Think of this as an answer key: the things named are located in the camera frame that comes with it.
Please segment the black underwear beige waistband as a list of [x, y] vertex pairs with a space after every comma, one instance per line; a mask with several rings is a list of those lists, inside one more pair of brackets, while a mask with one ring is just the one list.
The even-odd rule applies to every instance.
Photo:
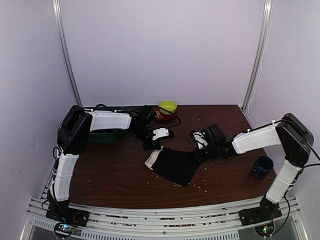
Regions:
[[157, 175], [183, 187], [189, 185], [200, 165], [192, 152], [168, 147], [154, 150], [144, 164]]

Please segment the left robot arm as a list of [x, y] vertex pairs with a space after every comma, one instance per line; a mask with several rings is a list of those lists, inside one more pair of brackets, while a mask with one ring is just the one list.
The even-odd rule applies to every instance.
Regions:
[[74, 167], [87, 147], [91, 132], [127, 130], [142, 141], [144, 150], [159, 150], [160, 140], [173, 138], [174, 133], [166, 127], [152, 129], [150, 124], [156, 115], [154, 109], [148, 105], [136, 110], [114, 109], [104, 104], [90, 108], [73, 105], [57, 131], [53, 182], [47, 197], [53, 215], [61, 222], [72, 218], [69, 188]]

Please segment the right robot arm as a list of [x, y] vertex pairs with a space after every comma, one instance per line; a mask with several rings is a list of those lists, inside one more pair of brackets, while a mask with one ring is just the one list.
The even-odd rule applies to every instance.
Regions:
[[193, 154], [200, 164], [206, 160], [228, 159], [260, 149], [267, 153], [271, 149], [282, 151], [282, 166], [256, 210], [256, 216], [261, 221], [268, 220], [276, 212], [277, 204], [297, 181], [310, 154], [315, 151], [314, 135], [292, 113], [231, 137], [226, 137], [216, 123], [202, 130], [192, 130], [189, 135], [197, 144]]

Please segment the red floral plate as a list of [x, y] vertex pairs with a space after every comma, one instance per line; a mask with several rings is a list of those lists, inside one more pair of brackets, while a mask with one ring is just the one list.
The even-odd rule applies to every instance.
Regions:
[[161, 109], [159, 109], [159, 108], [153, 108], [153, 110], [154, 110], [155, 113], [156, 113], [155, 118], [156, 118], [157, 120], [170, 121], [170, 120], [172, 120], [172, 119], [175, 118], [174, 115], [172, 115], [172, 114], [162, 113], [162, 112], [161, 112]]

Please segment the lime green plastic bowl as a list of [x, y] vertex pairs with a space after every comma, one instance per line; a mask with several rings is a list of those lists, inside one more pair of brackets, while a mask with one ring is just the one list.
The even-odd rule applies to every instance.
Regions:
[[163, 115], [170, 115], [176, 112], [178, 104], [171, 100], [164, 100], [158, 104], [160, 113]]

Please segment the green plastic divider tray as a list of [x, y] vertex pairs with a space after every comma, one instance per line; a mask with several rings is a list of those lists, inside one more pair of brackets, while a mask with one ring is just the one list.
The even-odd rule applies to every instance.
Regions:
[[101, 129], [89, 133], [90, 144], [115, 144], [118, 142], [120, 131], [118, 129]]

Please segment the dark blue mug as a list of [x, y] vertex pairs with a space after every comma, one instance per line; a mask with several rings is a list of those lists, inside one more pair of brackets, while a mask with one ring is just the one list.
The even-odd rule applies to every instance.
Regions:
[[254, 179], [261, 181], [268, 176], [273, 168], [274, 162], [270, 157], [260, 156], [255, 161], [250, 174]]

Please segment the right controller board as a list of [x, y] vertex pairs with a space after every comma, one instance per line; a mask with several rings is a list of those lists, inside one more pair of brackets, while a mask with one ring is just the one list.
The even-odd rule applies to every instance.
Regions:
[[275, 230], [275, 224], [273, 222], [269, 222], [266, 224], [258, 225], [254, 227], [255, 233], [260, 237], [268, 237], [272, 235]]

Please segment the controller board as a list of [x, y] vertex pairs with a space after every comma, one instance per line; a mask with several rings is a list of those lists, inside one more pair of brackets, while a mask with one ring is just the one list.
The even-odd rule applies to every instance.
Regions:
[[58, 222], [53, 228], [53, 232], [58, 238], [68, 238], [74, 233], [74, 231], [74, 226], [63, 222]]
[[268, 237], [272, 235], [275, 230], [275, 224], [273, 222], [269, 222], [266, 224], [258, 225], [254, 227], [255, 233], [260, 237]]

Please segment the left controller board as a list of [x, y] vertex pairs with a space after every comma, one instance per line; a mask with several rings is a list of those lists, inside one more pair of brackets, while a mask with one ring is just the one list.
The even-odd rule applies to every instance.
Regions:
[[74, 231], [74, 226], [63, 222], [58, 222], [53, 228], [53, 232], [58, 238], [68, 238], [74, 233]]

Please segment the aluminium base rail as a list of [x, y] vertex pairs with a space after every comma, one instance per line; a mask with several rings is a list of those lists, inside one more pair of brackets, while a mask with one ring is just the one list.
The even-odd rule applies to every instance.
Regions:
[[[58, 240], [56, 221], [46, 218], [42, 199], [31, 198], [18, 240]], [[164, 209], [125, 209], [70, 204], [89, 212], [87, 226], [76, 228], [70, 240], [311, 240], [300, 206], [288, 197], [290, 217], [272, 238], [259, 236], [260, 225], [243, 226], [239, 211], [258, 207], [261, 197], [215, 204]]]

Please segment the aluminium frame post right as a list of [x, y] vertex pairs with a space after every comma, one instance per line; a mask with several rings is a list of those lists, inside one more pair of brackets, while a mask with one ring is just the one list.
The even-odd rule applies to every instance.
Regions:
[[258, 81], [260, 79], [260, 74], [262, 70], [262, 60], [267, 48], [268, 37], [269, 37], [269, 32], [271, 27], [273, 3], [274, 3], [273, 0], [264, 1], [260, 33], [259, 33], [256, 53], [254, 57], [253, 67], [250, 74], [247, 90], [244, 96], [243, 104], [241, 107], [242, 111], [246, 115], [250, 111], [250, 106], [252, 105], [256, 88], [258, 86]]

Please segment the aluminium frame post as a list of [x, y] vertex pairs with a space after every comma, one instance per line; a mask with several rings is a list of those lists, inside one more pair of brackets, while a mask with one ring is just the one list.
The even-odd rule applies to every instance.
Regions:
[[250, 74], [247, 90], [244, 96], [243, 104], [241, 107], [242, 111], [246, 115], [250, 111], [250, 106], [252, 105], [256, 88], [258, 86], [258, 81], [260, 79], [260, 74], [262, 70], [262, 60], [267, 48], [268, 37], [269, 37], [269, 32], [271, 27], [273, 3], [274, 3], [273, 0], [264, 1], [260, 33], [259, 33], [256, 53], [254, 57], [253, 67]]
[[64, 24], [63, 24], [63, 16], [61, 11], [61, 1], [53, 0], [52, 6], [53, 6], [53, 14], [54, 14], [54, 18], [57, 26], [57, 31], [58, 31], [58, 36], [59, 36], [59, 41], [61, 45], [62, 56], [63, 56], [63, 61], [64, 61], [68, 81], [70, 83], [71, 91], [75, 98], [76, 103], [79, 106], [82, 106], [83, 104], [82, 104], [80, 93], [75, 80], [72, 63], [71, 63], [71, 59], [68, 51], [66, 34], [64, 30]]

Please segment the aluminium frame post left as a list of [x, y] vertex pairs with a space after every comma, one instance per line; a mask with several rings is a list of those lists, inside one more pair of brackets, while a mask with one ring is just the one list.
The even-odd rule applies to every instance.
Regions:
[[54, 14], [54, 18], [57, 26], [57, 31], [58, 31], [58, 36], [59, 36], [59, 41], [61, 45], [62, 56], [63, 56], [63, 61], [64, 61], [68, 81], [70, 83], [71, 91], [75, 98], [76, 103], [79, 106], [82, 106], [83, 104], [82, 104], [80, 93], [75, 80], [72, 63], [71, 63], [71, 59], [68, 51], [66, 34], [64, 30], [64, 24], [63, 24], [63, 16], [61, 11], [61, 1], [53, 0], [52, 6], [53, 6], [53, 14]]

